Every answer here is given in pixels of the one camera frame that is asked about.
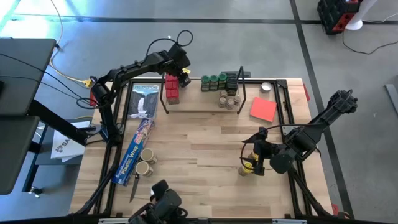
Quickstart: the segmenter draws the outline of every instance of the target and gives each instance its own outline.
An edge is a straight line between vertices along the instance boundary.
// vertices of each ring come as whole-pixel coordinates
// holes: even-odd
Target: wooden tabletop
[[[295,123],[307,123],[311,120],[303,82],[299,78],[287,79],[290,101]],[[197,95],[200,81],[193,80],[183,91],[186,95]],[[123,93],[118,120],[124,108],[126,88]],[[151,165],[154,173],[150,177],[141,177],[134,200],[129,203],[134,178],[127,187],[117,185],[113,215],[123,212],[130,217],[136,210],[149,202],[150,188],[158,181],[165,179],[169,187],[176,190],[182,198],[181,207],[189,212],[189,217],[213,218],[282,218],[284,214],[293,214],[289,180],[286,174],[277,174],[266,170],[265,176],[247,175],[241,177],[238,168],[241,166],[239,153],[242,140],[258,131],[259,126],[279,124],[277,113],[272,123],[252,118],[249,111],[253,98],[275,101],[274,92],[261,93],[259,85],[246,85],[247,100],[240,115],[236,112],[193,112],[188,102],[184,107],[183,99],[175,110],[190,112],[170,112],[166,114],[160,102],[157,105],[156,127],[146,144],[154,150],[158,162]],[[284,96],[280,90],[281,100]],[[198,100],[206,105],[209,101],[217,103],[217,97],[211,100]],[[98,110],[94,113],[93,123],[100,122]],[[140,120],[128,120],[123,142],[122,156],[126,152]],[[268,141],[282,143],[280,129],[270,130]],[[247,145],[244,155],[252,151]],[[73,194],[70,212],[75,212],[89,199],[98,185],[105,143],[91,144],[85,149],[81,162],[75,193]],[[264,161],[270,168],[269,161]],[[323,173],[320,155],[313,153],[304,163],[308,188],[323,208],[332,212],[328,189]],[[296,185],[300,209],[304,210],[302,194]],[[102,209],[108,196],[104,191]]]

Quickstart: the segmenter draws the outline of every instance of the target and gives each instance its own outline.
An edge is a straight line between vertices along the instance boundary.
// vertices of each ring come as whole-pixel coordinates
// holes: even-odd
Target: black table
[[[46,69],[55,46],[53,39],[0,39],[0,53],[41,70]],[[0,80],[4,82],[0,92],[0,195],[12,191],[28,150],[36,155],[22,191],[30,190],[43,141],[42,138],[40,143],[32,142],[39,120],[85,145],[86,134],[77,133],[76,127],[34,100],[43,75],[36,68],[0,55]]]

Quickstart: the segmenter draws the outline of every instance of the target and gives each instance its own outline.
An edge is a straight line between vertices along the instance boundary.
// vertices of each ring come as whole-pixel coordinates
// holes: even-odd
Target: gray floor
[[[289,0],[125,0],[117,4],[106,0],[54,2],[63,16],[293,19]],[[315,11],[317,0],[296,0],[296,3],[301,19],[318,19]],[[383,20],[397,11],[398,2],[380,0],[365,19]],[[56,15],[47,0],[21,0],[13,13]],[[347,31],[345,41],[352,48],[370,51],[378,45],[396,41],[397,27],[365,25],[359,31]],[[193,76],[235,70],[244,65],[253,77],[303,78],[310,92],[311,114],[315,116],[318,113],[295,24],[64,22],[60,44],[63,52],[57,55],[55,64],[69,75],[98,77],[120,64],[143,58],[150,41],[167,36],[176,38],[183,29],[189,29],[195,35],[193,44],[186,48]],[[58,39],[60,24],[32,16],[23,21],[8,21],[0,31],[0,36]],[[325,35],[320,25],[303,25],[303,32],[323,104],[339,89],[352,88],[353,96],[359,98],[357,112],[342,116],[331,127],[354,215],[362,220],[397,223],[398,152],[395,149],[398,140],[394,130],[398,126],[398,117],[383,86],[398,84],[398,45],[372,55],[360,55],[344,48],[341,35]],[[152,50],[169,46],[167,42],[159,42]],[[48,76],[44,82],[60,88]],[[73,82],[65,80],[65,83],[79,94],[88,95],[88,90]],[[35,98],[66,119],[93,113],[77,107],[75,100],[43,85]],[[341,208],[324,141],[320,143],[320,149],[331,200]],[[31,155],[27,156],[12,194],[0,197],[0,220],[67,214],[78,166],[41,167],[34,185],[49,190],[37,200],[21,192],[31,159]]]

